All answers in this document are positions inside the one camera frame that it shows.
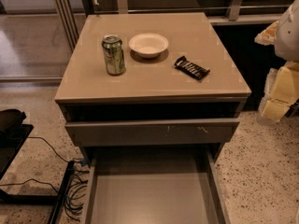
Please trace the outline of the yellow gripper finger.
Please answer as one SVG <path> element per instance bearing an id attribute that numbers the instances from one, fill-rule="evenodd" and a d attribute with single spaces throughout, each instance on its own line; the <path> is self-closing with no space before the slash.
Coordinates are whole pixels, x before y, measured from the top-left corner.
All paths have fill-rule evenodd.
<path id="1" fill-rule="evenodd" d="M 271 68 L 259 105 L 262 118 L 280 121 L 299 99 L 299 63 L 286 62 L 279 69 Z"/>
<path id="2" fill-rule="evenodd" d="M 267 28 L 256 35 L 256 37 L 254 38 L 254 42 L 264 46 L 274 45 L 277 27 L 278 21 L 273 22 Z"/>

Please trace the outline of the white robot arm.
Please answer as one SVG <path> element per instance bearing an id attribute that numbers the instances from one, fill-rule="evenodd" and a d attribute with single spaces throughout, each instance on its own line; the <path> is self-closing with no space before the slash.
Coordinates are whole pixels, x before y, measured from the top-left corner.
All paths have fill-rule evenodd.
<path id="1" fill-rule="evenodd" d="M 273 45 L 275 54 L 286 61 L 269 72 L 259 106 L 263 118 L 280 121 L 299 99 L 299 0 L 294 0 L 280 19 L 257 34 L 254 41 Z"/>

